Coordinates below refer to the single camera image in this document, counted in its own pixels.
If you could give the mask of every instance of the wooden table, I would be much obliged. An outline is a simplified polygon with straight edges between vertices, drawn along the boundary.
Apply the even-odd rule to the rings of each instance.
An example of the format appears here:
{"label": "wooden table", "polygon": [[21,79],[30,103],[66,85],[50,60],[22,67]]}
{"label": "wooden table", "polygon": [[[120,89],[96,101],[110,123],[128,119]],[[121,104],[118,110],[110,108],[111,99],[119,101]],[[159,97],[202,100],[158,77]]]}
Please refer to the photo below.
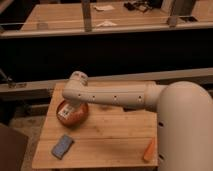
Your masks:
{"label": "wooden table", "polygon": [[[90,82],[90,85],[123,83],[136,82]],[[33,159],[34,169],[157,166],[157,145],[153,160],[149,163],[142,160],[145,148],[157,136],[155,113],[124,112],[121,107],[89,104],[88,119],[77,128],[66,128],[56,118],[63,87],[64,83],[55,86]],[[51,149],[63,134],[71,136],[75,143],[59,160]]]}
{"label": "wooden table", "polygon": [[[119,2],[98,2],[91,3],[92,26],[105,20],[110,20],[117,26],[131,27],[141,25],[165,24],[169,14],[160,9],[154,9],[146,13],[139,11],[128,11],[123,7],[122,1]],[[115,9],[110,11],[98,12],[93,6],[112,5]],[[213,21],[213,2],[212,0],[197,1],[192,15],[199,22]],[[83,17],[80,3],[75,4],[38,4],[35,6],[21,30],[39,29],[83,29]]]}

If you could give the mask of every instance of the sticker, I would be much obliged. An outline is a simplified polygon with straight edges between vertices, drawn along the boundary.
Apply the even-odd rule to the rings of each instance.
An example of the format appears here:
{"label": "sticker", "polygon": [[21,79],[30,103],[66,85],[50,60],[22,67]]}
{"label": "sticker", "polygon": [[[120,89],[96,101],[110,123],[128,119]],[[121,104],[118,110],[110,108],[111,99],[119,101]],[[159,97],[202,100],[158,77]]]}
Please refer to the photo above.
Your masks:
{"label": "sticker", "polygon": [[74,111],[75,109],[71,105],[65,104],[63,108],[58,112],[58,114],[64,119],[68,119],[69,115]]}

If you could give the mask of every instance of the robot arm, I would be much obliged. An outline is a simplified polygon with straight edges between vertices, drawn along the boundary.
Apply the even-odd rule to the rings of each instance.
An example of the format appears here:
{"label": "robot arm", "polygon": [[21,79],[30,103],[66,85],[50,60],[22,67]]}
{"label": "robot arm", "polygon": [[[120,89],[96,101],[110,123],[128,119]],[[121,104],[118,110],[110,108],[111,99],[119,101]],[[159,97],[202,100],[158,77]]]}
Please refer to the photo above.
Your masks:
{"label": "robot arm", "polygon": [[86,102],[156,111],[159,94],[166,87],[154,84],[92,87],[87,86],[87,78],[82,72],[74,72],[63,90],[63,97],[70,103],[79,101],[79,104]]}
{"label": "robot arm", "polygon": [[159,171],[213,171],[213,101],[203,88],[191,82],[86,85],[87,76],[74,72],[63,97],[74,107],[89,102],[157,112]]}

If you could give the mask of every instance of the background table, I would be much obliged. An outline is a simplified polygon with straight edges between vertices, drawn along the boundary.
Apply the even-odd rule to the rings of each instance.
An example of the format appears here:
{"label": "background table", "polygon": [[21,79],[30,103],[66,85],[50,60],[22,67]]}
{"label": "background table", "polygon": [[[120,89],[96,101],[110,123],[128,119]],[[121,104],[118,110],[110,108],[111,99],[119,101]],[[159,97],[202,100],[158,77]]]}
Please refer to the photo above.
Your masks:
{"label": "background table", "polygon": [[[136,82],[90,82],[90,85],[133,83]],[[55,87],[33,168],[157,166],[157,145],[153,160],[149,163],[142,160],[145,148],[157,136],[155,113],[145,110],[124,112],[121,107],[89,104],[87,120],[79,127],[66,128],[56,118],[57,106],[63,100],[63,87],[64,83]],[[51,149],[63,134],[74,138],[75,143],[63,160],[59,160],[51,154]]]}
{"label": "background table", "polygon": [[[142,13],[140,11],[128,11],[123,7],[123,1],[91,3],[92,26],[105,20],[117,24],[117,26],[131,27],[141,25],[166,24],[168,13],[161,9],[153,9]],[[110,11],[96,11],[93,6],[112,5],[115,9]],[[192,15],[199,22],[213,21],[213,2],[211,0],[197,1]],[[79,29],[84,28],[81,3],[74,4],[38,4],[35,6],[21,30],[38,29]]]}

